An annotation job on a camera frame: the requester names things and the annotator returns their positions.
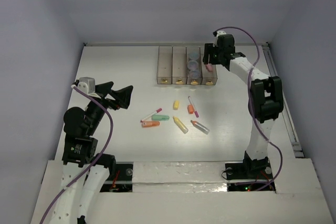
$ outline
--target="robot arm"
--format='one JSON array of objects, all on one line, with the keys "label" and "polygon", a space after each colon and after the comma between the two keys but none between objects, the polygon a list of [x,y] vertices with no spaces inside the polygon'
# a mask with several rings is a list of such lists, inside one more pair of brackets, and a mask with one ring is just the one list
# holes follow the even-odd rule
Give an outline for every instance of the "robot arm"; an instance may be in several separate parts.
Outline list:
[{"label": "robot arm", "polygon": [[[95,99],[105,109],[127,109],[133,86],[112,90],[113,82],[95,85],[93,78],[80,78],[74,84],[80,91]],[[116,160],[108,154],[100,155],[95,164],[94,157],[98,140],[91,137],[104,111],[91,101],[85,110],[73,107],[64,115],[64,131],[66,133],[63,161],[61,191],[53,209],[50,224],[85,224],[91,206],[96,202],[97,195],[105,180],[115,174]],[[72,180],[84,173],[78,180]]]},{"label": "robot arm", "polygon": [[[213,44],[205,44],[203,63],[224,66],[246,85],[248,85],[250,70],[253,68],[249,90],[252,109],[258,127],[269,139],[274,121],[284,107],[281,79],[261,72],[246,59],[244,54],[236,52],[232,35],[217,31],[214,32],[214,36],[216,39]],[[231,174],[227,173],[227,179],[255,179],[261,170],[269,167],[267,146],[268,142],[253,123],[244,160],[241,164],[226,165],[226,169],[231,170]]]}]

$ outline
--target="pink marker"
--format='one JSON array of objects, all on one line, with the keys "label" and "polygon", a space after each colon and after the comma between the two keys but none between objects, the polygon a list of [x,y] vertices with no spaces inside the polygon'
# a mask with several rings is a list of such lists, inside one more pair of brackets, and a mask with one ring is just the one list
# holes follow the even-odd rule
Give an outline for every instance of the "pink marker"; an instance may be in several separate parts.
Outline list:
[{"label": "pink marker", "polygon": [[197,118],[199,118],[199,115],[198,115],[198,112],[197,112],[197,109],[196,109],[196,107],[195,107],[195,104],[193,103],[193,100],[191,100],[191,97],[188,97],[188,100],[189,100],[189,102],[190,102],[190,104],[194,107],[194,110],[195,110],[195,116],[197,117]]},{"label": "pink marker", "polygon": [[206,70],[208,70],[208,72],[212,72],[213,71],[213,68],[212,68],[211,64],[205,65],[205,68],[206,68]]},{"label": "pink marker", "polygon": [[149,114],[148,116],[144,117],[143,119],[140,120],[140,122],[145,122],[148,118],[150,118],[152,115],[158,114],[162,108],[159,108],[158,110],[155,110],[153,113]]}]

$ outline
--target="white platform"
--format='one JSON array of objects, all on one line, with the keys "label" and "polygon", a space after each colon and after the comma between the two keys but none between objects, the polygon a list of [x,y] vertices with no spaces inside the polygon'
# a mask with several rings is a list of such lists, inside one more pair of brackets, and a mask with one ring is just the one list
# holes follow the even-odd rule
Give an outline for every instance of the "white platform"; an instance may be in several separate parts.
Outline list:
[{"label": "white platform", "polygon": [[[237,47],[253,62],[257,58],[254,46]],[[262,48],[258,68],[268,73]],[[217,66],[218,82],[207,86],[163,86],[156,84],[158,47],[84,47],[76,78],[93,77],[96,84],[114,82],[114,89],[133,85],[131,105],[127,110],[111,111],[114,120],[112,141],[107,153],[118,162],[135,161],[234,161],[242,160],[248,145],[252,120],[247,111],[247,87],[224,67]],[[205,135],[190,122],[187,105],[191,95],[200,114],[199,120],[210,130]],[[174,100],[180,101],[178,111]],[[69,107],[85,108],[88,100],[72,92]],[[189,128],[187,134],[173,120],[160,127],[143,129],[139,123],[147,114],[162,108],[161,114],[178,116]],[[109,120],[104,116],[94,137],[97,152],[109,134]],[[62,131],[56,160],[61,160],[65,133]],[[277,120],[271,140],[279,145],[286,158],[294,158],[282,116]],[[270,157],[278,154],[269,148]]]},{"label": "white platform", "polygon": [[[275,181],[277,193],[226,192],[226,182],[220,177],[223,161],[241,161],[250,137],[247,87],[220,66],[214,87],[159,86],[155,78],[157,51],[158,47],[85,47],[83,51],[77,78],[114,81],[114,89],[134,85],[129,109],[111,112],[114,131],[106,151],[118,162],[135,162],[133,192],[101,193],[88,224],[332,224],[311,160],[295,158],[282,115],[271,134],[284,156],[282,172]],[[237,47],[237,51],[250,61],[257,57],[253,46]],[[261,48],[260,52],[258,68],[268,73]],[[191,126],[190,119],[195,117],[187,113],[188,95],[199,111],[198,121],[210,128],[209,135]],[[174,100],[180,100],[178,111],[172,109]],[[72,93],[69,107],[87,104],[85,98]],[[140,119],[160,107],[162,114],[177,115],[189,132],[184,135],[172,120],[157,128],[141,128]],[[97,152],[108,132],[105,116],[94,135],[99,140]],[[62,132],[56,160],[48,163],[33,224],[39,223],[58,193],[64,136]],[[269,158],[276,171],[279,154],[271,146]]]}]

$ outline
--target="white wall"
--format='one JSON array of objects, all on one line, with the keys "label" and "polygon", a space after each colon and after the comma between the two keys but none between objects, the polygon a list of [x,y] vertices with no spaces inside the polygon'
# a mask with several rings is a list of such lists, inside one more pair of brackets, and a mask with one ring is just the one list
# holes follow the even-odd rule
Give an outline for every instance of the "white wall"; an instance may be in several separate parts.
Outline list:
[{"label": "white wall", "polygon": [[[211,41],[225,25],[269,41],[294,0],[64,0],[85,42]],[[250,42],[233,32],[238,42]]]},{"label": "white wall", "polygon": [[336,220],[336,1],[296,0],[271,49],[307,157]]},{"label": "white wall", "polygon": [[82,43],[60,0],[0,0],[0,218],[30,223]]}]

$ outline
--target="orange marker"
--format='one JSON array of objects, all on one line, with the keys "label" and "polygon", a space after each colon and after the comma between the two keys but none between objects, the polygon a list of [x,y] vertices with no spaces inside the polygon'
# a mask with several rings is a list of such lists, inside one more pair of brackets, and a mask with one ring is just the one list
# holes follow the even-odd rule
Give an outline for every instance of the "orange marker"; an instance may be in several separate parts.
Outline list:
[{"label": "orange marker", "polygon": [[157,122],[157,121],[148,121],[148,122],[143,122],[141,125],[142,125],[143,128],[154,127],[154,126],[159,126],[160,122]]},{"label": "orange marker", "polygon": [[190,104],[188,105],[188,113],[193,114],[195,112],[194,107]]}]

